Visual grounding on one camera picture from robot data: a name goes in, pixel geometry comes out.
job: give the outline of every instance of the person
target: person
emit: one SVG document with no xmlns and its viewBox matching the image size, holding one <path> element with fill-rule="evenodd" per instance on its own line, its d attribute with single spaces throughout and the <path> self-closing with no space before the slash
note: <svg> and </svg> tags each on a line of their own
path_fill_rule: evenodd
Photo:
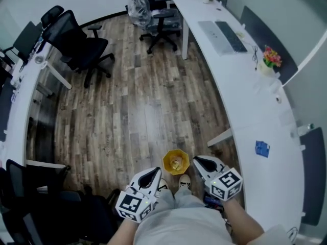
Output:
<svg viewBox="0 0 327 245">
<path fill-rule="evenodd" d="M 189 176 L 182 175 L 173 197 L 168 184 L 161 179 L 155 209 L 140 224 L 124 219 L 108 245 L 233 244 L 220 212 L 205 208 L 190 187 Z M 237 244 L 291 244 L 282 227 L 264 232 L 234 198 L 222 204 Z"/>
</svg>

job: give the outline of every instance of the flower pot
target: flower pot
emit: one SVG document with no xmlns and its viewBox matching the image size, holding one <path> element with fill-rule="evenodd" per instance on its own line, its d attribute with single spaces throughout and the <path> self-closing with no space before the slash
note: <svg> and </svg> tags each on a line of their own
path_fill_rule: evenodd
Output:
<svg viewBox="0 0 327 245">
<path fill-rule="evenodd" d="M 258 63 L 258 70 L 260 71 L 260 73 L 262 73 L 264 76 L 268 76 L 268 77 L 274 77 L 275 72 L 273 70 L 272 67 L 268 67 L 265 62 L 264 59 L 262 59 L 259 63 Z"/>
</svg>

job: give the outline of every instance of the gray shirt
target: gray shirt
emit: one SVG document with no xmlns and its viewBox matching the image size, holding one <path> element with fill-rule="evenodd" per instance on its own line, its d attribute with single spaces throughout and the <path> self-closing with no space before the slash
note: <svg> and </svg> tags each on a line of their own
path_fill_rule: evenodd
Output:
<svg viewBox="0 0 327 245">
<path fill-rule="evenodd" d="M 139 225 L 135 245 L 230 245 L 233 244 L 220 213 L 208 208 L 179 208 L 159 212 Z M 286 232 L 277 226 L 250 245 L 291 244 Z"/>
</svg>

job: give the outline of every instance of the baseboard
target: baseboard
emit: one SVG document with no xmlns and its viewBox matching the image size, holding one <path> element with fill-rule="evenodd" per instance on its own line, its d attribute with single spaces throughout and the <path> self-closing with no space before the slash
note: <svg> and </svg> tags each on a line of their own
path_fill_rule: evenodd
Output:
<svg viewBox="0 0 327 245">
<path fill-rule="evenodd" d="M 107 19 L 110 19 L 110 18 L 113 18 L 113 17 L 116 17 L 116 16 L 124 15 L 124 14 L 127 14 L 127 12 L 126 11 L 122 11 L 122 12 L 118 12 L 118 13 L 115 13 L 115 14 L 109 14 L 109 15 L 100 17 L 98 19 L 92 20 L 90 22 L 86 22 L 86 23 L 80 25 L 80 27 L 83 28 L 83 27 L 86 27 L 86 26 L 90 26 L 90 25 L 92 25 L 94 23 L 97 23 L 97 22 L 100 22 L 100 21 L 104 21 L 104 20 L 107 20 Z"/>
</svg>

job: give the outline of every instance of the gray pants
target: gray pants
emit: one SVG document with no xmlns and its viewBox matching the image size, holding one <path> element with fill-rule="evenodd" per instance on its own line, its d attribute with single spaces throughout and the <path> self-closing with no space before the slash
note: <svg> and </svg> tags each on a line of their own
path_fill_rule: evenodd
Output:
<svg viewBox="0 0 327 245">
<path fill-rule="evenodd" d="M 193 196 L 187 187 L 181 187 L 176 193 L 175 198 L 170 190 L 163 189 L 158 198 L 158 204 L 155 206 L 151 215 L 158 212 L 177 208 L 202 208 L 204 204 L 197 197 Z"/>
</svg>

